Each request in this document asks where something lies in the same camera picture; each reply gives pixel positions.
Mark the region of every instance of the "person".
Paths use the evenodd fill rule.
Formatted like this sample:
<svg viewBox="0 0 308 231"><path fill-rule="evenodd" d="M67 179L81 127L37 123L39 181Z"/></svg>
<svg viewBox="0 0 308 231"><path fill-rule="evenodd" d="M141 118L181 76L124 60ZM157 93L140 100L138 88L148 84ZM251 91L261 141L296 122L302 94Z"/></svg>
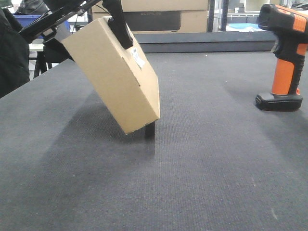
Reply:
<svg viewBox="0 0 308 231"><path fill-rule="evenodd" d="M0 8L0 98L29 82L29 45L19 35L22 26Z"/></svg>
<svg viewBox="0 0 308 231"><path fill-rule="evenodd" d="M43 0L22 0L15 15L43 15L48 7Z"/></svg>

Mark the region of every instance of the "white label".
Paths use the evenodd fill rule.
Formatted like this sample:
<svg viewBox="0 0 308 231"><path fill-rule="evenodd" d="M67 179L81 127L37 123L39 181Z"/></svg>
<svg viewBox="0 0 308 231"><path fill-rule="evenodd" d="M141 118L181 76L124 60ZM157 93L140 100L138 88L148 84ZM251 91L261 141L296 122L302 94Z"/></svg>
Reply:
<svg viewBox="0 0 308 231"><path fill-rule="evenodd" d="M136 63L138 64L138 66L140 68L143 68L143 66L145 65L145 61L139 57L137 48L134 47L133 49L131 49L130 53L133 56Z"/></svg>

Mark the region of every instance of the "cardboard box on shelf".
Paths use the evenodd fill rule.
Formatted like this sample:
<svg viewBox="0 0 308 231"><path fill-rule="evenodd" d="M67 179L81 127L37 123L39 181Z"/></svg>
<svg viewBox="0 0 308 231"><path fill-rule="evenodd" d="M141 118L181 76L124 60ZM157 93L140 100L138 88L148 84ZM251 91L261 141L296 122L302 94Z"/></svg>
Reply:
<svg viewBox="0 0 308 231"><path fill-rule="evenodd" d="M106 13L93 13L101 18ZM124 12L125 20L133 33L204 33L207 28L207 11Z"/></svg>
<svg viewBox="0 0 308 231"><path fill-rule="evenodd" d="M208 9L208 0L121 0L125 12L137 11L198 11ZM93 6L93 12L102 12L102 9Z"/></svg>
<svg viewBox="0 0 308 231"><path fill-rule="evenodd" d="M108 18L94 20L62 43L128 134L160 118L158 78L133 34L133 47L123 49Z"/></svg>

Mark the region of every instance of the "table surface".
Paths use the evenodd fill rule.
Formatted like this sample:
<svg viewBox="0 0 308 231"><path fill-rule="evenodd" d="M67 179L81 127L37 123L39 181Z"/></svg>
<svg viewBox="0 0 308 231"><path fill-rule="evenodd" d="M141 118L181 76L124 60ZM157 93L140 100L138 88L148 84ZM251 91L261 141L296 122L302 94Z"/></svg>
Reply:
<svg viewBox="0 0 308 231"><path fill-rule="evenodd" d="M307 68L300 110L269 112L269 52L147 57L153 140L125 136L69 60L0 99L0 230L307 231Z"/></svg>

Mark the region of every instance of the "orange power drill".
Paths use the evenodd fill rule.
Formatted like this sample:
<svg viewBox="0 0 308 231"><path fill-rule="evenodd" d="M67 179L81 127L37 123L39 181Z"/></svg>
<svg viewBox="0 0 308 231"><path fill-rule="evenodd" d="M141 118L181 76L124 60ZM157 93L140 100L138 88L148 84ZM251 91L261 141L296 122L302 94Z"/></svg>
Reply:
<svg viewBox="0 0 308 231"><path fill-rule="evenodd" d="M258 26L277 37L273 53L277 65L271 93L256 96L262 110L292 111L300 108L303 98L297 88L308 46L308 15L279 5L261 7Z"/></svg>

